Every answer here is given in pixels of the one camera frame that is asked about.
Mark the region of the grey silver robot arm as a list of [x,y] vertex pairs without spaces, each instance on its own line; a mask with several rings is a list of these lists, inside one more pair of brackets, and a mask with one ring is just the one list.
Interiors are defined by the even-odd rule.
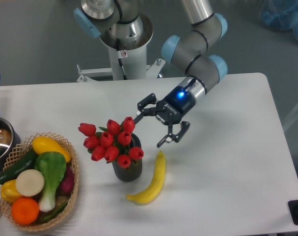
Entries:
[[[135,122],[153,116],[168,127],[159,147],[181,140],[190,127],[183,117],[227,74],[224,59],[216,55],[203,57],[225,35],[227,21],[213,12],[207,0],[184,0],[182,6],[192,30],[185,38],[176,35],[168,38],[161,55],[185,78],[164,99],[159,101],[151,94],[137,105]],[[153,27],[139,12],[136,0],[83,0],[80,8],[74,10],[74,18],[87,35],[100,38],[107,46],[114,80],[146,77],[146,50]]]

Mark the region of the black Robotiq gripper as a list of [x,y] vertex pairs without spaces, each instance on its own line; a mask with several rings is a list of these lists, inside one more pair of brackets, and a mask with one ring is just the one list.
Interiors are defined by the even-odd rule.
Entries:
[[[190,128],[189,122],[181,122],[181,120],[195,104],[195,97],[182,86],[175,87],[164,99],[158,102],[156,95],[151,93],[138,102],[134,123],[137,124],[143,117],[155,116],[168,128],[167,134],[157,143],[157,147],[160,148],[165,143],[178,143]],[[173,125],[179,123],[180,131],[175,134],[173,133]]]

